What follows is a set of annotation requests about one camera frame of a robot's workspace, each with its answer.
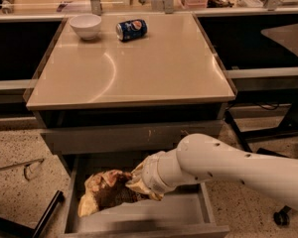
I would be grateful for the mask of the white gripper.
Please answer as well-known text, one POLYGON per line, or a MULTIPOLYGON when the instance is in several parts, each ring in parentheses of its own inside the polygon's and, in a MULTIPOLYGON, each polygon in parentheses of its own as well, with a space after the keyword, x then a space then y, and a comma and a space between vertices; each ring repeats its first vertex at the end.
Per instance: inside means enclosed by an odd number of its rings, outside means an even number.
POLYGON ((166 152, 161 151, 147 157, 131 172, 133 179, 142 180, 129 180, 125 185, 143 198, 160 201, 164 193, 175 189, 174 186, 167 185, 160 176, 159 164, 165 156, 166 152))

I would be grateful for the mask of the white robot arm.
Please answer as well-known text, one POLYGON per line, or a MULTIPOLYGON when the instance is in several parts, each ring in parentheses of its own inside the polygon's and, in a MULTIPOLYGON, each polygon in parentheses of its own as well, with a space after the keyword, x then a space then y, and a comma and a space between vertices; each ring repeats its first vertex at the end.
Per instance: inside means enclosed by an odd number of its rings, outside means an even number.
POLYGON ((126 186, 153 196, 210 179, 240 182, 298 210, 298 160, 247 153, 205 134, 147 157, 126 186))

